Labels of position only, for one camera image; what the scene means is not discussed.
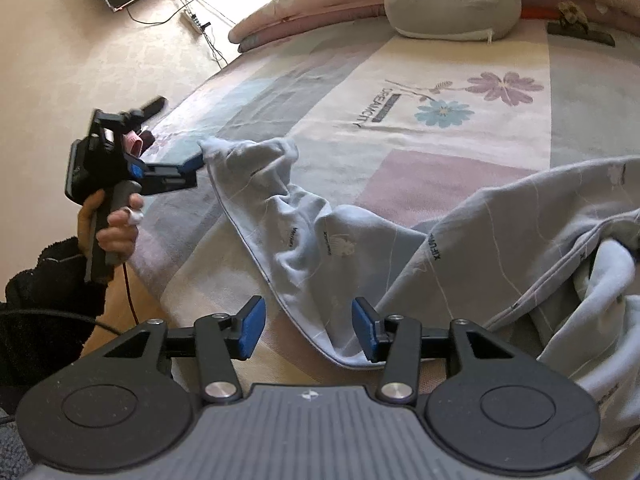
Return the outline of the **person's left hand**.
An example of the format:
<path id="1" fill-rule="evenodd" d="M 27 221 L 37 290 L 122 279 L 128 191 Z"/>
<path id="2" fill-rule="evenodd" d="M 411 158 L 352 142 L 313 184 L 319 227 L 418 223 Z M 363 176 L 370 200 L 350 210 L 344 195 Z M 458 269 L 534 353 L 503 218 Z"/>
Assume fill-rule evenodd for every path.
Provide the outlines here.
<path id="1" fill-rule="evenodd" d="M 124 263 L 134 253 L 139 234 L 138 227 L 129 221 L 130 212 L 142 213 L 143 197 L 137 193 L 131 194 L 128 207 L 111 212 L 107 217 L 107 227 L 91 235 L 93 214 L 101 206 L 104 197 L 104 191 L 99 190 L 82 204 L 77 216 L 78 248 L 85 257 L 89 257 L 93 242 L 96 240 L 103 250 L 116 255 L 119 263 Z"/>

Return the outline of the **black fuzzy sleeve forearm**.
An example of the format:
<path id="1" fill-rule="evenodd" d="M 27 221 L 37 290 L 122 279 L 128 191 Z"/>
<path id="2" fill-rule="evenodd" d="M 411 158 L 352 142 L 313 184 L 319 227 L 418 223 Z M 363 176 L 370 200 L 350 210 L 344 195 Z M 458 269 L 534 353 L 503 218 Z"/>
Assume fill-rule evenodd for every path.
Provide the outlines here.
<path id="1" fill-rule="evenodd" d="M 1 408 L 79 359 L 104 312 L 106 286 L 85 280 L 75 237 L 43 249 L 34 268 L 6 284 L 1 303 Z"/>

